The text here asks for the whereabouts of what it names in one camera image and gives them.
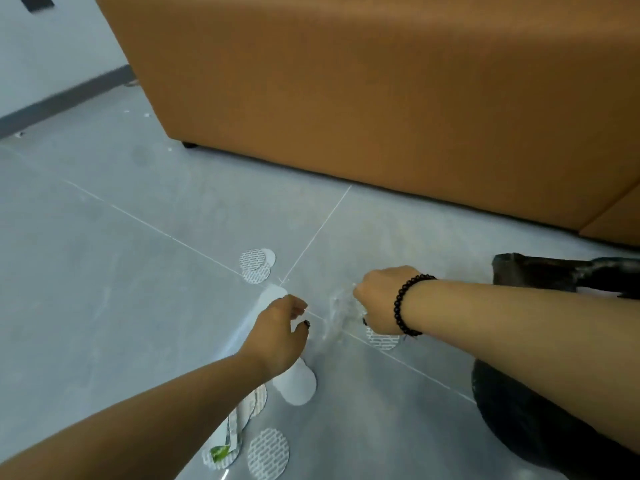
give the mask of hand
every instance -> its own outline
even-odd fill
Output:
[[[291,332],[291,321],[302,315],[307,304],[293,295],[278,298],[258,315],[238,355],[257,361],[265,382],[290,368],[302,354],[309,335],[309,322],[300,322]]]
[[[365,320],[374,332],[381,335],[403,334],[394,316],[394,302],[400,288],[418,274],[420,271],[414,267],[400,266],[375,269],[364,275],[362,282],[353,291],[353,296],[367,309]],[[403,309],[410,294],[411,290],[403,299]],[[413,328],[407,322],[405,314],[403,320],[408,327]]]

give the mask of forearm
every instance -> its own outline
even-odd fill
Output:
[[[640,303],[431,281],[403,302],[408,325],[488,362],[640,452]]]
[[[236,405],[269,378],[231,356],[60,431],[0,465],[0,479],[173,479]]]

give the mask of black trash bag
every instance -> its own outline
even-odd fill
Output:
[[[585,287],[640,299],[640,260],[569,261],[513,253],[496,256],[492,265],[494,285],[568,292]],[[639,455],[481,360],[474,364],[472,386],[485,423],[522,459],[574,480],[640,475]]]

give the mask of black beaded bracelet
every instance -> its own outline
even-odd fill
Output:
[[[417,337],[418,335],[422,335],[422,332],[411,330],[409,327],[407,327],[406,323],[404,323],[404,320],[402,320],[402,316],[400,315],[400,305],[402,304],[404,295],[414,284],[421,281],[436,279],[437,278],[435,276],[432,276],[430,274],[418,274],[418,276],[414,276],[409,281],[407,281],[403,285],[403,287],[400,288],[400,291],[398,291],[398,296],[396,296],[396,301],[394,302],[394,316],[396,317],[396,323],[398,324],[398,327],[404,332],[405,335],[409,335],[410,337]]]

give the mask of orange sofa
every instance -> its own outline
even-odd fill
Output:
[[[640,244],[640,0],[97,0],[167,135]]]

